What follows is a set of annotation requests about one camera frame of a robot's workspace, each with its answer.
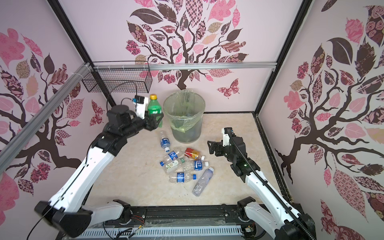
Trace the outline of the green bottle yellow cap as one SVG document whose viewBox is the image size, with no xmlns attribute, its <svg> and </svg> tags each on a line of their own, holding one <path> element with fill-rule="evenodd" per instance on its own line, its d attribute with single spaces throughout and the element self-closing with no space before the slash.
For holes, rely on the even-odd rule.
<svg viewBox="0 0 384 240">
<path fill-rule="evenodd" d="M 150 102 L 148 104 L 148 113 L 151 114 L 160 114 L 163 113 L 162 106 L 158 101 L 158 96 L 156 94 L 150 95 Z M 163 120 L 161 121 L 159 128 L 163 126 Z"/>
</svg>

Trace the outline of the tall clear bottle white cap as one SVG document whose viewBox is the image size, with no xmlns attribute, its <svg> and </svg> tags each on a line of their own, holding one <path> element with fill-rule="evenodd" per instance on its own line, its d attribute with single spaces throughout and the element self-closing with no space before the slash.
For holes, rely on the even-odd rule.
<svg viewBox="0 0 384 240">
<path fill-rule="evenodd" d="M 193 194 L 196 197 L 199 197 L 202 194 L 202 192 L 205 190 L 205 188 L 207 187 L 211 178 L 214 175 L 214 171 L 215 170 L 212 167 L 209 167 L 204 171 L 203 175 L 200 177 L 200 179 L 198 180 L 198 182 L 196 183 L 193 189 Z"/>
</svg>

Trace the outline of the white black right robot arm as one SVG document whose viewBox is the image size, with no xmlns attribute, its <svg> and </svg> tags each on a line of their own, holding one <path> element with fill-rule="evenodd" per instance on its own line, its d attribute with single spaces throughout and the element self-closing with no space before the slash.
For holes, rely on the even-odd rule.
<svg viewBox="0 0 384 240">
<path fill-rule="evenodd" d="M 220 142 L 207 142 L 210 154 L 225 157 L 235 175 L 263 202 L 260 205 L 252 198 L 241 200 L 240 218 L 253 221 L 275 240 L 316 239 L 313 219 L 294 208 L 270 184 L 260 167 L 248 157 L 243 138 L 236 136 L 232 128 L 223 128 L 222 134 Z"/>
</svg>

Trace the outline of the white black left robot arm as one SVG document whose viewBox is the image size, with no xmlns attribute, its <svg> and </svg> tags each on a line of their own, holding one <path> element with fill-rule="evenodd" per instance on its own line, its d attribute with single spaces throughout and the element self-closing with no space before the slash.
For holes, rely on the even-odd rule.
<svg viewBox="0 0 384 240">
<path fill-rule="evenodd" d="M 158 128 L 164 114 L 143 116 L 126 105 L 107 111 L 108 123 L 93 140 L 84 161 L 64 186 L 49 201 L 40 201 L 35 212 L 49 225 L 70 238 L 79 237 L 88 227 L 107 221 L 128 224 L 132 219 L 130 204 L 113 200 L 101 207 L 84 205 L 84 200 L 105 167 L 118 155 L 128 139 L 141 130 Z"/>
</svg>

